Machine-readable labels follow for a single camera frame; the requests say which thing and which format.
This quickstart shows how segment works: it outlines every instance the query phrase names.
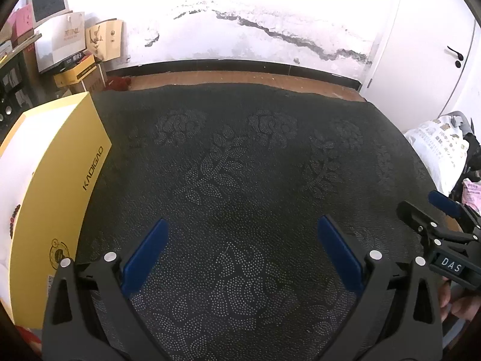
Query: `box logo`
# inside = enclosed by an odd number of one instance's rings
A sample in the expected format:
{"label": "box logo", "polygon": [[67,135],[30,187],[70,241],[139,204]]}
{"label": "box logo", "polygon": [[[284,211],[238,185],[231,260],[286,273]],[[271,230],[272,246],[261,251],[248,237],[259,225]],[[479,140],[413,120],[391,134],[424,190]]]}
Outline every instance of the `box logo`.
{"label": "box logo", "polygon": [[441,254],[438,256],[434,264],[437,267],[450,271],[455,275],[460,275],[465,267],[462,263],[456,262],[455,260],[447,258]]}
{"label": "box logo", "polygon": [[87,191],[87,186],[90,184],[90,180],[92,179],[93,174],[95,173],[95,168],[97,167],[97,164],[99,163],[100,156],[103,153],[103,148],[102,146],[99,147],[99,150],[97,150],[97,153],[92,161],[92,164],[90,165],[90,168],[88,169],[87,176],[85,177],[84,180],[84,185],[82,188]]}
{"label": "box logo", "polygon": [[52,240],[52,245],[50,247],[50,264],[57,270],[59,263],[64,258],[69,258],[70,254],[68,252],[68,247],[64,242],[60,242],[57,239]]}

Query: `finger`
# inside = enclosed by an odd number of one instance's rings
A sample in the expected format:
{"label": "finger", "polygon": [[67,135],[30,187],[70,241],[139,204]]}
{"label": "finger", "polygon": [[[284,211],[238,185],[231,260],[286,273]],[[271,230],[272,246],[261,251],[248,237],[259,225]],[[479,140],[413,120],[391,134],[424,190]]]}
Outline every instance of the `finger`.
{"label": "finger", "polygon": [[449,282],[445,282],[439,287],[438,299],[439,299],[439,306],[441,308],[444,308],[449,303],[449,300],[451,298],[450,286],[451,284]]}
{"label": "finger", "polygon": [[445,306],[441,308],[441,322],[444,322],[444,320],[448,317],[449,315],[449,307]]}
{"label": "finger", "polygon": [[481,296],[466,296],[453,303],[451,313],[460,319],[473,320],[481,307]]}

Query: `red object on floor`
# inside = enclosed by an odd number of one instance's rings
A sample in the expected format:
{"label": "red object on floor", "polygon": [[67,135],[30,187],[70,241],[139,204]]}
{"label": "red object on floor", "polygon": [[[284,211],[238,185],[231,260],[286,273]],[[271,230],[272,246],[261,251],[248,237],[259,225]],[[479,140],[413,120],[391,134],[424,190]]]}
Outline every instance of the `red object on floor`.
{"label": "red object on floor", "polygon": [[128,86],[131,82],[130,77],[108,77],[105,82],[105,90],[128,91]]}
{"label": "red object on floor", "polygon": [[40,355],[42,352],[42,341],[40,341],[40,339],[34,333],[27,330],[26,328],[23,328],[21,326],[16,326],[16,328],[23,340],[28,343],[28,345],[33,349],[35,353]]}

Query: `blue gripper pad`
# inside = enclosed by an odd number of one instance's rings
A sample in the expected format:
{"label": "blue gripper pad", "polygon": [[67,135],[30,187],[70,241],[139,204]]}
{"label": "blue gripper pad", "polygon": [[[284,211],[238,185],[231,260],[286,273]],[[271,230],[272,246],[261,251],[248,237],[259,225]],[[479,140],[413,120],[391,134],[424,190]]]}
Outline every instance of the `blue gripper pad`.
{"label": "blue gripper pad", "polygon": [[361,263],[325,215],[317,222],[317,237],[329,255],[345,288],[360,297],[365,288]]}
{"label": "blue gripper pad", "polygon": [[439,191],[431,191],[427,195],[427,199],[431,205],[437,207],[439,210],[449,215],[449,217],[461,217],[461,208],[459,207],[459,204],[450,200],[447,196],[441,194]]}
{"label": "blue gripper pad", "polygon": [[126,298],[138,292],[159,259],[169,239],[168,224],[164,219],[155,223],[139,247],[124,264],[122,271],[122,294]]}

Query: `gift bag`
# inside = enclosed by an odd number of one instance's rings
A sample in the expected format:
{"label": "gift bag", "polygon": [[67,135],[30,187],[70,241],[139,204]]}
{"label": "gift bag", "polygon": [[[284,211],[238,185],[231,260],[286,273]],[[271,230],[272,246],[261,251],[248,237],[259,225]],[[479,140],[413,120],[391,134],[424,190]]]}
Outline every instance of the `gift bag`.
{"label": "gift bag", "polygon": [[35,43],[39,72],[85,49],[83,12],[52,17],[37,30],[42,34],[42,38]]}
{"label": "gift bag", "polygon": [[85,30],[87,49],[102,61],[120,57],[122,21],[101,21]]}

